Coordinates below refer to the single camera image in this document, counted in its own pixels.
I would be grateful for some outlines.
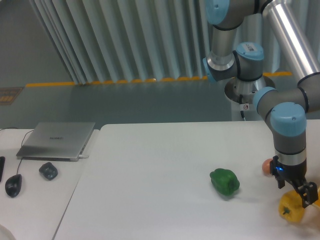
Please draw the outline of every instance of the laptop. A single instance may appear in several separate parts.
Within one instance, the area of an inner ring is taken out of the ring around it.
[[[94,122],[40,122],[16,154],[18,159],[78,161]]]

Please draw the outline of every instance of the blue joint cap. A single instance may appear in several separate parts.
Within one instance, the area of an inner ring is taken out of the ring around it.
[[[226,17],[230,0],[205,0],[206,19],[212,25],[220,24]]]
[[[267,92],[270,92],[272,90],[276,90],[275,88],[271,87],[271,86],[266,86],[262,89],[260,89],[259,91],[257,91],[255,94],[254,94],[254,97],[253,97],[253,105],[255,107],[256,110],[258,110],[258,104],[259,104],[259,101],[260,99],[267,93]]]
[[[205,57],[204,59],[202,59],[202,62],[203,62],[205,74],[208,77],[209,82],[216,83],[217,81],[214,79],[214,77],[212,76],[212,74],[211,74],[211,72],[209,70],[208,63],[207,63],[207,58]]]
[[[255,42],[242,42],[236,47],[238,55],[244,59],[262,61],[265,58],[264,49]]]
[[[286,137],[295,137],[302,134],[307,127],[305,110],[294,102],[283,102],[271,111],[270,122],[272,128]]]

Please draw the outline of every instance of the computer mouse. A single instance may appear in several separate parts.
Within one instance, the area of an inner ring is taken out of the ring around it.
[[[21,190],[22,185],[22,176],[21,174],[14,175],[10,177],[5,182],[5,192],[8,194],[9,197],[14,198],[16,197]]]

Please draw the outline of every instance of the gray floor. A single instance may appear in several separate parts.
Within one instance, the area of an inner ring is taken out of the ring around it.
[[[276,88],[294,88],[290,77],[274,77]],[[33,129],[38,122],[106,124],[231,121],[226,81],[146,82],[88,86],[26,87],[0,106],[0,128]],[[320,112],[307,114],[320,119]]]

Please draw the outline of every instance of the yellow stripe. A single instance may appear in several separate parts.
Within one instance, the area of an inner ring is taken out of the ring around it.
[[[280,77],[280,76],[292,76],[292,73],[289,71],[279,71],[279,72],[265,72],[263,74],[266,77]],[[178,77],[176,80],[172,77],[165,77],[160,80],[160,82],[174,82],[174,81],[196,81],[196,80],[208,80],[207,76],[204,76],[200,78],[199,76],[193,76],[193,77],[186,77],[181,76]],[[142,81],[141,79],[133,79],[130,83],[154,83],[157,82],[155,78],[148,78],[145,81]],[[127,84],[129,83],[127,80],[118,80],[116,84]],[[104,82],[100,81],[93,81],[90,83],[87,83],[85,85],[101,85],[101,84],[114,84],[112,80],[106,80]],[[32,88],[32,87],[56,87],[56,86],[75,86],[76,84],[72,81],[67,82],[44,82],[44,83],[28,83],[25,85],[26,88]]]
[[[266,77],[292,76],[292,73],[290,71],[265,72],[263,76],[266,76]]]
[[[55,86],[74,86],[75,83],[72,81],[66,82],[44,82],[44,83],[28,83],[25,85],[26,88],[31,87],[55,87]]]

